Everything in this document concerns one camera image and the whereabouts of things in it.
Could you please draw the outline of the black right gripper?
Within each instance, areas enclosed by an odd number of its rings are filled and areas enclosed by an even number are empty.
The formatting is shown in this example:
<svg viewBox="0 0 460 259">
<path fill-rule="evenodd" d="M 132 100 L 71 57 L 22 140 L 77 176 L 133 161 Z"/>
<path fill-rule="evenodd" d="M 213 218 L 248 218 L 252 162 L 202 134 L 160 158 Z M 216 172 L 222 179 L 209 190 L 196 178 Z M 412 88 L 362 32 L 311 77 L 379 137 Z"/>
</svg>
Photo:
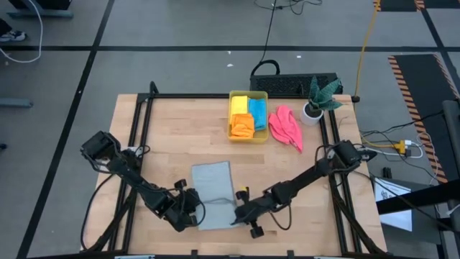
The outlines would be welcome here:
<svg viewBox="0 0 460 259">
<path fill-rule="evenodd" d="M 264 235 L 264 230 L 257 224 L 257 220 L 263 214 L 275 208 L 275 200 L 270 192 L 264 192 L 262 196 L 249 199 L 249 190 L 237 191 L 236 199 L 243 201 L 242 205 L 235 208 L 236 219 L 231 225 L 250 225 L 250 234 L 253 239 Z"/>
</svg>

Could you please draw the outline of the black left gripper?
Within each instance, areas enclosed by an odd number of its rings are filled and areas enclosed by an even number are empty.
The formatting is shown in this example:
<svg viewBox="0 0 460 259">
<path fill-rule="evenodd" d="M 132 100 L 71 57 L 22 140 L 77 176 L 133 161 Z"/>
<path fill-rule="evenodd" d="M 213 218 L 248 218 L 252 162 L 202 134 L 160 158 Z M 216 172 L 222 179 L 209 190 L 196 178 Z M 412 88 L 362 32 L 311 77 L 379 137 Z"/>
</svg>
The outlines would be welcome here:
<svg viewBox="0 0 460 259">
<path fill-rule="evenodd" d="M 177 195 L 168 193 L 164 218 L 174 230 L 182 232 L 188 227 L 198 226 L 194 213 L 203 213 L 203 205 L 198 192 L 194 188 L 186 188 L 187 181 L 180 179 L 174 184 Z"/>
</svg>

